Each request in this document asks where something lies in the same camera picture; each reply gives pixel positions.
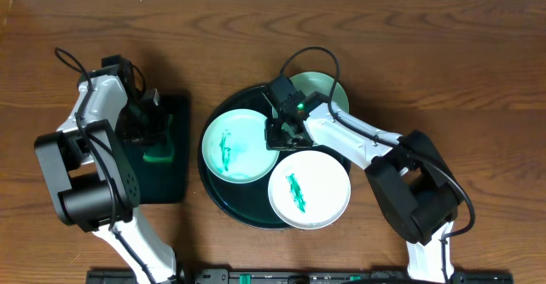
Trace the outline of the green sponge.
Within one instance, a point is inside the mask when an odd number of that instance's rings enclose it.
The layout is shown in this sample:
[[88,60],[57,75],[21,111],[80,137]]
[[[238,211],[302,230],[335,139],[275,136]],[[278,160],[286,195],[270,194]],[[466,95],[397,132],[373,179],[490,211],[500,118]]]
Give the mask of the green sponge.
[[173,116],[169,114],[166,120],[166,131],[164,136],[147,148],[142,159],[147,163],[171,163],[174,160],[175,148],[171,138],[171,123]]

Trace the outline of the mint plate stained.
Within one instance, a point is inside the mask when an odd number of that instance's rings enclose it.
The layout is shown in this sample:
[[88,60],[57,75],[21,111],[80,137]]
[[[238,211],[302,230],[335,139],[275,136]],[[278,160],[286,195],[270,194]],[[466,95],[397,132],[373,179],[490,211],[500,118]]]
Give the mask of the mint plate stained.
[[201,144],[206,167],[228,183],[252,183],[264,177],[280,152],[269,150],[265,140],[267,117],[251,109],[234,109],[217,116],[207,127]]

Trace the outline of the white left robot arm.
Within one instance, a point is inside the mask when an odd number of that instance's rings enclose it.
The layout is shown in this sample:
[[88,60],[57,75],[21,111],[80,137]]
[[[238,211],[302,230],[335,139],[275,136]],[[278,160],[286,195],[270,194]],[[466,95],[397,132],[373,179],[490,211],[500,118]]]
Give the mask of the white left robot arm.
[[56,131],[34,142],[57,217],[107,242],[139,283],[170,283],[176,256],[139,208],[138,177],[114,132],[128,95],[116,75],[78,84],[79,97]]

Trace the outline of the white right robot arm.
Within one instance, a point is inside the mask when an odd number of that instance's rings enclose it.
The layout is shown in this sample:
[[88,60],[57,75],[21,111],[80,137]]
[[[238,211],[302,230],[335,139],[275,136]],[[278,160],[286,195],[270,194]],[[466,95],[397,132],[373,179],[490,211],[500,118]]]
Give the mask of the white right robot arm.
[[471,200],[430,138],[378,129],[315,92],[268,92],[276,117],[266,125],[270,149],[325,146],[365,172],[379,208],[407,242],[409,277],[448,283],[454,274],[450,240],[457,209]]

